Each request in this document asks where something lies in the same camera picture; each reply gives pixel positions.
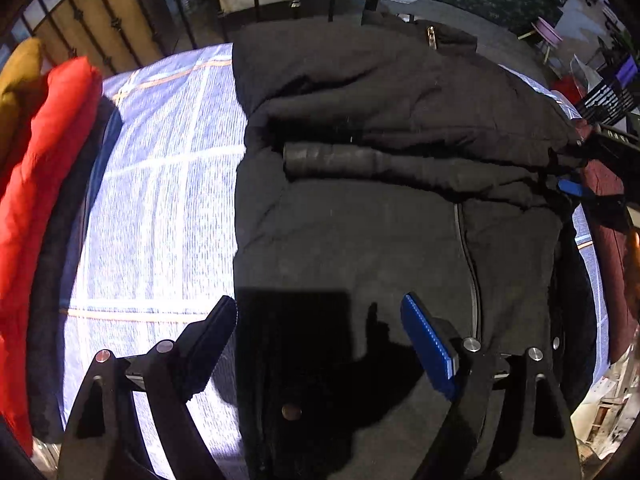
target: maroon fabric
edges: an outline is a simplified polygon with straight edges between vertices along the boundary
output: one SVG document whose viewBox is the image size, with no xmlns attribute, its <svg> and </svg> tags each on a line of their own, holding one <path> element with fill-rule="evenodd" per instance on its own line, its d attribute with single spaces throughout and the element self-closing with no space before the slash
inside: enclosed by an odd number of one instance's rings
<svg viewBox="0 0 640 480">
<path fill-rule="evenodd" d="M 624 191 L 622 181 L 604 164 L 591 160 L 582 172 L 584 184 L 598 195 L 620 194 Z M 609 359 L 613 363 L 620 359 L 631 344 L 638 321 L 629 312 L 625 301 L 625 278 L 623 259 L 625 235 L 590 223 L 591 236 L 598 256 L 602 288 L 609 316 Z"/>
</svg>

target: metal screw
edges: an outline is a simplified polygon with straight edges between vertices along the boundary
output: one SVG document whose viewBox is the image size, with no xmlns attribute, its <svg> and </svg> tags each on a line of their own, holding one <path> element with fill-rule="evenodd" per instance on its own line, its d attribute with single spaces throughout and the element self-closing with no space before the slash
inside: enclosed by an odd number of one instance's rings
<svg viewBox="0 0 640 480">
<path fill-rule="evenodd" d="M 156 350 L 158 350 L 158 352 L 160 352 L 161 354 L 166 354 L 167 352 L 170 352 L 173 349 L 174 349 L 174 342 L 170 341 L 169 339 L 165 339 L 164 341 L 161 341 L 156 345 Z"/>
<path fill-rule="evenodd" d="M 286 420 L 290 420 L 291 422 L 300 420 L 300 417 L 302 416 L 302 410 L 300 409 L 300 406 L 288 402 L 282 407 L 282 416 Z"/>
<path fill-rule="evenodd" d="M 531 357 L 534 361 L 542 361 L 542 350 L 540 348 L 529 348 L 529 357 Z"/>
<path fill-rule="evenodd" d="M 480 342 L 473 337 L 467 337 L 462 345 L 470 352 L 477 352 L 480 349 Z"/>
<path fill-rule="evenodd" d="M 111 357 L 111 352 L 109 352 L 108 350 L 100 350 L 95 355 L 95 360 L 98 361 L 99 363 L 103 363 L 105 361 L 108 361 L 109 357 Z"/>
</svg>

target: blue gripper pad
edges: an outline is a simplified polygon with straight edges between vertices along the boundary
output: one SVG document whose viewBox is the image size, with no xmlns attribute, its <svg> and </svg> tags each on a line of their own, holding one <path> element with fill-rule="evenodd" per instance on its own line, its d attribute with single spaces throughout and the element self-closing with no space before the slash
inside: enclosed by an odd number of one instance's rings
<svg viewBox="0 0 640 480">
<path fill-rule="evenodd" d="M 558 189 L 567 193 L 567 195 L 577 196 L 578 198 L 592 198 L 595 196 L 594 192 L 588 187 L 567 180 L 566 178 L 558 180 Z"/>
<path fill-rule="evenodd" d="M 447 399 L 453 400 L 456 395 L 457 352 L 444 336 L 438 334 L 434 319 L 415 295 L 409 293 L 402 298 L 400 319 L 431 385 Z"/>
</svg>

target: yellow pillow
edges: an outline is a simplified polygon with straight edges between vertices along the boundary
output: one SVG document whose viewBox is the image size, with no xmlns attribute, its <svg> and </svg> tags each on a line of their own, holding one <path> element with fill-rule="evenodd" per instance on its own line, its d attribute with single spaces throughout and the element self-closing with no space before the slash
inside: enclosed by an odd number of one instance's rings
<svg viewBox="0 0 640 480">
<path fill-rule="evenodd" d="M 46 89 L 42 69 L 43 46 L 29 38 L 11 54 L 0 72 L 0 166 L 21 122 L 40 107 Z"/>
</svg>

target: red pillow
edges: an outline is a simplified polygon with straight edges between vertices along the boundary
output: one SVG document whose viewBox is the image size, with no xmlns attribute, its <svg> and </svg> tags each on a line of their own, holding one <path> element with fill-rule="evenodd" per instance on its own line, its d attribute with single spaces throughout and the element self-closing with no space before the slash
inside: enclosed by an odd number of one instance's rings
<svg viewBox="0 0 640 480">
<path fill-rule="evenodd" d="M 102 77 L 85 57 L 47 75 L 47 98 L 18 135 L 0 176 L 0 413 L 31 455 L 26 332 L 31 282 L 62 181 L 95 119 Z"/>
</svg>

